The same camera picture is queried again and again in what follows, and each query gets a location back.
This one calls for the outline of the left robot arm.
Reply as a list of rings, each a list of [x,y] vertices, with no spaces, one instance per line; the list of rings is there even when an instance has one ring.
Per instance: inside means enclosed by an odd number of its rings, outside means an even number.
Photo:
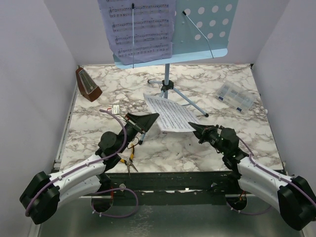
[[[89,158],[66,170],[46,174],[37,173],[25,188],[19,200],[25,208],[25,215],[38,225],[51,218],[57,209],[81,196],[109,191],[106,171],[115,167],[122,153],[137,136],[149,131],[159,114],[133,115],[127,113],[121,131],[116,134],[105,132],[98,143],[98,149]]]

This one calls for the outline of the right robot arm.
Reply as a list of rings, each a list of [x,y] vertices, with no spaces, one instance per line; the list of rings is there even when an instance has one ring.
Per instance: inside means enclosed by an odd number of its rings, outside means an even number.
[[[190,122],[198,142],[209,143],[222,154],[225,166],[237,176],[227,181],[234,194],[241,190],[252,193],[275,208],[291,228],[300,231],[316,219],[316,196],[308,181],[301,176],[278,173],[253,159],[253,152],[244,152],[242,140],[232,128]]]

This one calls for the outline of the brown wooden metronome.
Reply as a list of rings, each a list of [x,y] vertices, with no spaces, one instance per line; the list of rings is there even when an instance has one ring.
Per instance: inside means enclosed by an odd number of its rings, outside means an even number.
[[[76,79],[79,91],[85,99],[94,102],[101,96],[101,88],[93,81],[84,68],[78,67],[76,70]]]

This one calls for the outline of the sheet music page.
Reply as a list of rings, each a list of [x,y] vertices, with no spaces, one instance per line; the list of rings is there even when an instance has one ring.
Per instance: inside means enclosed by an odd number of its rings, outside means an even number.
[[[174,0],[100,0],[109,47],[124,65],[172,56]]]
[[[144,95],[144,100],[151,113],[158,113],[158,126],[164,132],[195,131],[189,122],[199,124],[197,117],[180,104],[158,96]]]

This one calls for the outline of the light blue music stand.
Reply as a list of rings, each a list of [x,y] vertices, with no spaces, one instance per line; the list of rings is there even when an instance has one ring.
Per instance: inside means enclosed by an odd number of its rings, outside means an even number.
[[[107,40],[121,69],[163,64],[161,97],[173,90],[172,63],[227,55],[236,0],[100,0]]]

